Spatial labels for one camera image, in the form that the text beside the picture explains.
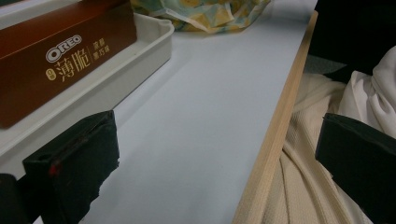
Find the beige fabric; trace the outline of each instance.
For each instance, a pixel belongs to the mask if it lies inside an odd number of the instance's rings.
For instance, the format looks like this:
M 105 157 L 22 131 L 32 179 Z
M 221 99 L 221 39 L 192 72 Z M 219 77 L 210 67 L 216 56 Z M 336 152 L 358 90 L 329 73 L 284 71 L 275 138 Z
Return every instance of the beige fabric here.
M 304 74 L 263 223 L 365 223 L 353 216 L 331 175 L 315 160 L 322 118 L 335 113 L 345 84 Z

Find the plastic bag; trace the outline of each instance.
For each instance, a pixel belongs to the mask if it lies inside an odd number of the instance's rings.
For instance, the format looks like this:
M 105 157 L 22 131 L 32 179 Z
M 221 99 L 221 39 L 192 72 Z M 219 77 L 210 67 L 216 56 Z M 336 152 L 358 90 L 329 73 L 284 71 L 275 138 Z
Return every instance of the plastic bag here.
M 177 31 L 224 33 L 248 27 L 270 0 L 131 0 L 134 12 L 170 20 Z

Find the wooden strip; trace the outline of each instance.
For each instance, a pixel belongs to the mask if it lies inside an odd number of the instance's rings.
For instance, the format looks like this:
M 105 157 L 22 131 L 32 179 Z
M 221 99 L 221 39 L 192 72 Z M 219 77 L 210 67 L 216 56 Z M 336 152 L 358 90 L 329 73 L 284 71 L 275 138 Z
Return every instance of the wooden strip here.
M 279 162 L 280 152 L 289 128 L 291 111 L 304 71 L 306 56 L 317 17 L 318 13 L 315 11 L 308 23 L 301 46 L 298 49 L 288 79 L 276 105 L 275 113 L 262 142 L 259 155 L 254 163 L 241 201 L 234 214 L 233 224 L 262 223 L 276 164 Z

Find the white plastic tray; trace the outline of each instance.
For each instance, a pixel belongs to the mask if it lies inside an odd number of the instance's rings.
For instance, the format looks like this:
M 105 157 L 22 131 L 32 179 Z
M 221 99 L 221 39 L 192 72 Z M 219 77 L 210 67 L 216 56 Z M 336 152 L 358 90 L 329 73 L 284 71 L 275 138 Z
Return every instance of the white plastic tray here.
M 61 5 L 59 0 L 44 2 Z M 20 13 L 25 18 L 26 15 L 31 15 L 29 8 L 15 13 Z M 17 178 L 23 176 L 21 161 L 24 158 L 78 120 L 113 109 L 170 59 L 171 36 L 174 32 L 171 22 L 138 14 L 134 18 L 137 41 L 132 46 L 11 128 L 0 129 L 0 173 L 13 174 Z M 1 15 L 0 21 L 10 23 L 9 19 L 3 20 Z

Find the oreo box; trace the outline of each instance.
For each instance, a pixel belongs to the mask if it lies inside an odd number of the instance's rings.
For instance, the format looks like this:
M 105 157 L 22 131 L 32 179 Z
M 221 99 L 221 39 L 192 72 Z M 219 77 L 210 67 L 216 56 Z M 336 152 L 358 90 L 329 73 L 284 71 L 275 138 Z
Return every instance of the oreo box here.
M 136 41 L 129 0 L 82 0 L 0 30 L 0 128 Z

